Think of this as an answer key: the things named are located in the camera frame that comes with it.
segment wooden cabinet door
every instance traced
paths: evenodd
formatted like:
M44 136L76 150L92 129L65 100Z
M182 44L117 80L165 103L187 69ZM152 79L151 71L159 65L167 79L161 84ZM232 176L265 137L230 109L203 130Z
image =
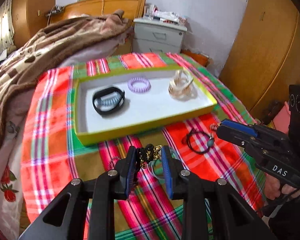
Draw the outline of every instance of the wooden cabinet door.
M250 114L255 118L262 118L262 112L272 100L288 101L289 85L300 85L300 14L293 42L278 74L271 85L251 109Z
M220 80L251 110L291 45L298 11L291 0L249 0Z
M30 31L27 21L27 0L12 0L11 15L14 28L13 42L19 49L30 38Z
M47 26L48 18L45 14L50 12L55 4L56 0L28 0L27 17L31 37Z

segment purple hair tie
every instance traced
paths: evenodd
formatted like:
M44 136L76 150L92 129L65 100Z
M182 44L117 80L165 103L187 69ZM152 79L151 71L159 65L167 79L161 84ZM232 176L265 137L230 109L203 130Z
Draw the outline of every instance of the purple hair tie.
M137 82L143 83L145 85L143 87L133 86L133 84L137 83ZM135 78L131 78L128 81L128 88L131 92L134 92L134 93L145 93L150 90L151 85L150 85L150 81L148 79L142 78L142 77L135 77Z

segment drawer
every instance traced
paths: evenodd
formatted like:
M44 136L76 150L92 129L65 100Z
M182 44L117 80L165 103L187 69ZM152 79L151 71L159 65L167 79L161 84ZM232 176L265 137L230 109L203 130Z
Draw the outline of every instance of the drawer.
M136 39L157 41L179 47L182 43L185 32L168 27L149 24L138 24L134 26Z
M175 47L168 44L158 43L154 41L145 40L133 40L132 51L136 53L146 53L146 52L172 52L180 53L181 48Z

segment white wall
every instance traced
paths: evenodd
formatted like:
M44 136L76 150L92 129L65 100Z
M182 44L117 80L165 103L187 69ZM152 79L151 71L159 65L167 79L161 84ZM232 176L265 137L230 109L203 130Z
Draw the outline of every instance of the white wall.
M77 0L56 0L66 5ZM214 61L214 74L224 66L246 8L247 0L146 0L161 11L188 16L184 47L201 52Z

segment red rose print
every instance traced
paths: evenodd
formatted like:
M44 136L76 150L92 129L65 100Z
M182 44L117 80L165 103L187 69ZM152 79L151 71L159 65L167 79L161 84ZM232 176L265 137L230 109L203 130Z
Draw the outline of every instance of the red rose print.
M7 184L6 185L3 185L2 184L2 188L0 188L1 191L4 193L4 198L9 201L9 202L15 202L16 201L16 194L17 190L15 189L12 189L12 184L10 186L8 186Z
M9 202L15 202L16 201L16 194L12 190L7 189L4 192L4 198Z
M4 169L2 178L1 178L1 183L2 184L8 184L10 182L10 177L9 177L10 169L9 166L7 165L6 168Z

